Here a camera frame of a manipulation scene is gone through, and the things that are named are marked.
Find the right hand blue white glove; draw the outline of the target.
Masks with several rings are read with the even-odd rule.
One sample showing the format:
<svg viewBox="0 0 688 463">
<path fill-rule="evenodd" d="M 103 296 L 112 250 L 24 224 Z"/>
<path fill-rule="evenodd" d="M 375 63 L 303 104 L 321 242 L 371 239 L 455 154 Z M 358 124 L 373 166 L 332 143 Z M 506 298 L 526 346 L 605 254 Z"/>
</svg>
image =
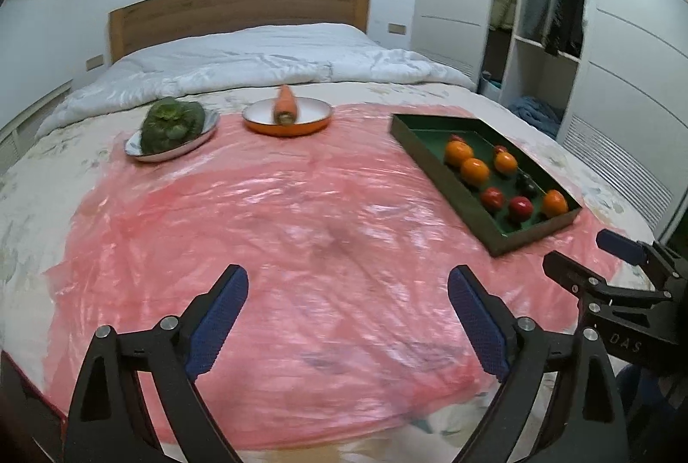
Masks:
<svg viewBox="0 0 688 463">
<path fill-rule="evenodd" d="M 630 443 L 650 449 L 687 435 L 687 373 L 660 377 L 636 365 L 617 376 Z"/>
</svg>

